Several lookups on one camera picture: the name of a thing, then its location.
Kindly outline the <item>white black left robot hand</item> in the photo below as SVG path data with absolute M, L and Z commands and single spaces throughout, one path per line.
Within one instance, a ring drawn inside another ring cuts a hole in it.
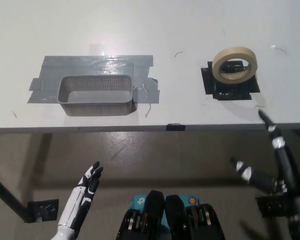
M 103 168 L 97 161 L 91 165 L 72 190 L 53 237 L 57 240 L 77 239 L 100 183 Z

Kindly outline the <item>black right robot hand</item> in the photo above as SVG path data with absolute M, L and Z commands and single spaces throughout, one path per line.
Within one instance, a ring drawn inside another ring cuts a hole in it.
M 300 172 L 281 130 L 262 109 L 258 115 L 269 135 L 278 176 L 256 170 L 235 157 L 231 157 L 230 162 L 244 181 L 266 193 L 256 199 L 262 217 L 287 218 L 291 239 L 300 240 Z

